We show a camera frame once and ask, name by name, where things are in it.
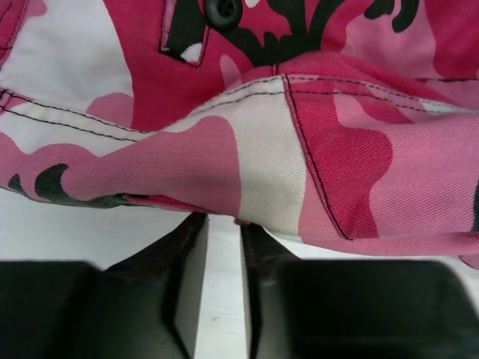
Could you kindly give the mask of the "pink camouflage trousers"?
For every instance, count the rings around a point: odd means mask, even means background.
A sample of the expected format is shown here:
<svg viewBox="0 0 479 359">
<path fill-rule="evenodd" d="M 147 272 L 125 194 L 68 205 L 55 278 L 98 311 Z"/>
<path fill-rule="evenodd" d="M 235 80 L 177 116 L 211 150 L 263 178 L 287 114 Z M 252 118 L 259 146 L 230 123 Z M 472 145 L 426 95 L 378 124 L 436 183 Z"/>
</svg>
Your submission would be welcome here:
<svg viewBox="0 0 479 359">
<path fill-rule="evenodd" d="M 3 1 L 1 186 L 478 267 L 476 1 Z"/>
</svg>

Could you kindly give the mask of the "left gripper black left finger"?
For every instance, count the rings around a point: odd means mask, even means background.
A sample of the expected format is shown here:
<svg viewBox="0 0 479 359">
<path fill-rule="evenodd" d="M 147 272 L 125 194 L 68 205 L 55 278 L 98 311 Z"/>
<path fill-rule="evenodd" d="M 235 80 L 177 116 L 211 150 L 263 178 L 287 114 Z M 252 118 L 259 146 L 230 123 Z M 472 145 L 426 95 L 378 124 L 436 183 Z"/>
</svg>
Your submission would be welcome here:
<svg viewBox="0 0 479 359">
<path fill-rule="evenodd" d="M 1 263 L 3 358 L 191 358 L 201 284 L 188 274 L 207 216 L 194 212 L 137 254 Z"/>
</svg>

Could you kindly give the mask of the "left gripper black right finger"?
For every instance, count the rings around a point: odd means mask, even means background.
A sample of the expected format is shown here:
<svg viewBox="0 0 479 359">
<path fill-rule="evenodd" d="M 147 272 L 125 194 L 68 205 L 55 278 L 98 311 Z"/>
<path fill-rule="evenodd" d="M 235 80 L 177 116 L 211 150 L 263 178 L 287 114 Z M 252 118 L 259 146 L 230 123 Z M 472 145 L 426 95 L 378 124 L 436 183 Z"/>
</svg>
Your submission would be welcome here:
<svg viewBox="0 0 479 359">
<path fill-rule="evenodd" d="M 476 358 L 478 313 L 446 265 L 304 260 L 243 225 L 250 358 Z"/>
</svg>

